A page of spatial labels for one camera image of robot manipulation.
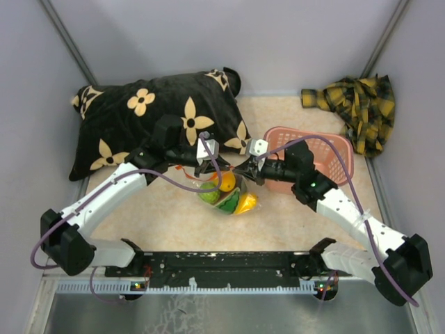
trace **black joint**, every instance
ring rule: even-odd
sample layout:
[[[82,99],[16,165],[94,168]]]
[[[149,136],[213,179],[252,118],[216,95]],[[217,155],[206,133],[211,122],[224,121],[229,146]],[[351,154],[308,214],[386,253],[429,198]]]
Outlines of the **black joint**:
[[[50,209],[40,219],[40,236],[62,219],[60,213]],[[43,242],[42,250],[69,276],[84,271],[95,256],[95,247],[77,232],[77,225],[63,223]]]
[[[330,245],[334,244],[337,241],[335,239],[331,238],[324,238],[323,240],[319,241],[314,247],[312,247],[309,251],[309,256],[312,259],[312,261],[316,264],[318,268],[321,269],[321,271],[327,271],[328,268],[326,267],[325,262],[323,261],[323,258],[321,257],[321,254],[325,251],[325,249]]]
[[[308,205],[316,212],[317,201],[325,198],[325,193],[337,189],[337,184],[324,174],[315,170],[309,175],[300,175],[298,181],[292,186],[292,192],[304,205]]]
[[[168,162],[164,158],[158,157],[144,148],[137,148],[131,151],[125,158],[125,162],[129,162],[139,169],[155,170],[158,173],[165,173],[168,170]],[[153,174],[145,174],[147,185],[152,183],[156,178],[157,176]]]
[[[180,117],[163,115],[154,125],[149,146],[153,150],[164,152],[179,145],[184,126]]]
[[[143,276],[146,271],[145,266],[148,265],[147,257],[144,256],[144,252],[134,242],[128,239],[121,239],[124,243],[128,244],[134,250],[134,256],[128,266],[125,268],[120,267],[106,267],[106,277],[132,277]]]
[[[385,268],[402,290],[413,296],[432,278],[432,267],[428,244],[419,235],[405,238],[396,250],[387,251],[388,258],[383,262]],[[387,280],[380,267],[372,269],[375,276],[375,286],[391,303],[402,306],[406,300]]]
[[[309,254],[321,255],[330,244],[335,244],[336,242],[337,241],[335,239],[324,238],[323,240],[319,241],[314,247],[311,248]]]
[[[309,149],[306,141],[293,144],[284,150],[286,167],[299,170],[301,173],[309,173],[315,169],[314,153]]]

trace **green fruit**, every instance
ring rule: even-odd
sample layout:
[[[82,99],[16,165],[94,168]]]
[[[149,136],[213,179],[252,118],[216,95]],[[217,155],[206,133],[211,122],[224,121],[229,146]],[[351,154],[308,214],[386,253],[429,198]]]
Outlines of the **green fruit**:
[[[217,208],[226,214],[233,214],[238,206],[239,197],[239,188],[236,188],[217,205]]]
[[[215,188],[215,184],[213,184],[212,182],[206,182],[206,183],[202,184],[200,188],[201,189],[212,189],[212,188]],[[198,196],[206,203],[215,204],[216,202],[218,202],[218,200],[220,198],[220,191],[216,189],[215,191],[212,191],[211,193],[198,193]]]

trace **pink basket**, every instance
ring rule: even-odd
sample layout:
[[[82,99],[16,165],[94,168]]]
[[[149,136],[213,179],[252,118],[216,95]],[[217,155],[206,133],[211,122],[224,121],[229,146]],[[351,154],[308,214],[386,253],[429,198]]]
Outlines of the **pink basket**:
[[[273,150],[294,139],[308,136],[310,134],[318,134],[329,140],[336,149],[340,152],[340,156],[343,159],[348,172],[352,177],[354,175],[354,158],[353,147],[344,137],[337,134],[321,134],[316,132],[301,131],[297,129],[291,129],[289,127],[273,127],[264,134],[264,140],[269,142],[269,150]],[[306,143],[309,149],[314,153],[315,168],[329,177],[332,181],[336,182],[339,186],[342,186],[348,182],[346,179],[343,168],[340,161],[337,159],[334,151],[331,147],[320,139],[308,139]],[[284,151],[278,152],[280,159],[284,159]],[[270,156],[270,159],[276,158],[275,155]],[[266,180],[266,186],[271,191],[279,193],[292,194],[291,184],[287,182],[278,182]]]

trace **metal plate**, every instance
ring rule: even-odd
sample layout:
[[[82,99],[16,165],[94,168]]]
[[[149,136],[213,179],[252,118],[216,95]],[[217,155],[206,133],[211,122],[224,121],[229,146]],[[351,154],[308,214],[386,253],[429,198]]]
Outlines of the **metal plate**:
[[[45,333],[416,333],[407,308],[388,303],[374,286],[361,280],[339,284],[329,302],[295,294],[151,294],[109,305],[90,294],[56,294]]]

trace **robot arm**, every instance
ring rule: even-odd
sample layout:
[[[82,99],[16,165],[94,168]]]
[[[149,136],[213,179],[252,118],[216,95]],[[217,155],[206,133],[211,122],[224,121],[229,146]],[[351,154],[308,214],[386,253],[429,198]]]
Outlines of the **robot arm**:
[[[42,215],[42,236],[55,224],[66,220],[41,247],[68,275],[77,275],[87,267],[125,268],[131,265],[138,250],[136,245],[128,240],[92,239],[90,235],[120,203],[157,177],[164,177],[169,166],[195,167],[196,174],[214,171],[201,141],[196,148],[180,145],[181,129],[179,118],[164,116],[156,123],[150,142],[134,150],[125,163],[95,190],[60,213],[50,209]],[[206,144],[211,155],[217,156],[218,143],[209,139]],[[229,167],[229,163],[220,157],[216,162],[223,170]]]
[[[260,185],[265,179],[289,182],[293,194],[302,204],[340,225],[365,247],[366,250],[360,250],[328,238],[320,241],[311,249],[311,254],[320,257],[326,269],[345,271],[373,283],[395,305],[406,302],[376,260],[364,224],[368,221],[377,254],[385,269],[408,296],[431,279],[432,268],[426,241],[417,234],[406,237],[366,212],[362,215],[332,180],[315,169],[314,155],[306,142],[301,141],[285,149],[284,160],[256,158],[267,151],[266,141],[251,141],[248,147],[251,157],[237,166],[235,171]]]

